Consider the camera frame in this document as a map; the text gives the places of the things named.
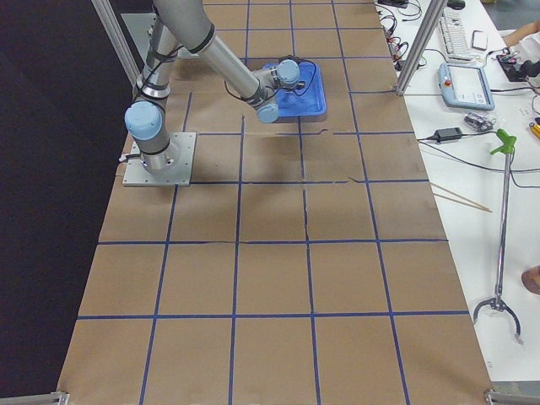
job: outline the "person's arm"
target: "person's arm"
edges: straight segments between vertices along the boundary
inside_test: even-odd
[[[503,40],[505,41],[506,46],[514,46],[527,35],[535,34],[538,31],[540,31],[540,19],[534,23],[523,25],[520,29],[515,30],[510,35],[505,36]]]

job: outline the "white table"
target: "white table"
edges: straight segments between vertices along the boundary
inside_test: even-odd
[[[420,2],[425,10],[428,0]],[[410,14],[414,9],[409,6],[406,13]],[[467,6],[460,14],[468,38],[473,30],[483,30],[489,35],[489,50],[504,46],[479,0],[467,0]],[[412,43],[419,26],[420,20],[400,21],[396,35]],[[441,49],[442,42],[437,31],[428,47]],[[436,73],[443,62],[441,55],[427,51],[424,56],[427,66],[416,72],[405,95],[417,138],[426,138],[433,135],[435,129],[448,127],[460,127],[464,133],[472,132],[463,121],[467,111],[446,107],[440,96]],[[508,82],[492,57],[488,58],[485,72],[492,89],[522,86]],[[531,108],[532,96],[530,90],[494,96],[494,113],[500,126],[510,135],[518,137],[512,165],[514,170],[540,167],[540,139],[528,129],[528,123],[535,116]],[[504,155],[489,154],[498,146],[499,139],[494,134],[488,134],[445,143],[439,148],[479,165],[503,169]],[[494,296],[503,175],[457,163],[423,145],[420,148],[432,183],[492,210],[492,213],[488,213],[442,197],[436,198],[463,293],[473,313],[479,301]],[[540,186],[539,172],[517,175],[516,179],[521,184]],[[455,198],[441,189],[434,187],[433,190],[436,194]],[[506,312],[501,314],[484,308],[475,329],[492,381],[540,381],[540,321],[537,315],[540,296],[528,292],[521,283],[521,273],[540,264],[540,189],[511,186],[509,204],[503,299],[521,321],[523,344],[518,344],[514,339],[515,325]]]

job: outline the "robotic arm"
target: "robotic arm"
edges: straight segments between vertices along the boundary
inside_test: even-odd
[[[256,110],[261,122],[278,119],[275,92],[295,89],[300,69],[287,59],[275,67],[251,72],[216,35],[202,0],[154,0],[157,14],[144,70],[133,90],[133,104],[125,115],[147,171],[167,170],[178,150],[165,129],[165,104],[169,79],[178,51],[197,53],[235,89],[240,99]]]

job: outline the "white keyboard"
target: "white keyboard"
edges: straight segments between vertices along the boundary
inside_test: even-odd
[[[448,62],[472,63],[478,54],[471,52],[463,29],[462,18],[456,10],[445,7],[439,21]]]

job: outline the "yellow object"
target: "yellow object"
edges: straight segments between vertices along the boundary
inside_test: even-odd
[[[531,122],[529,124],[529,128],[531,128],[531,132],[534,133],[538,139],[540,139],[540,125]]]

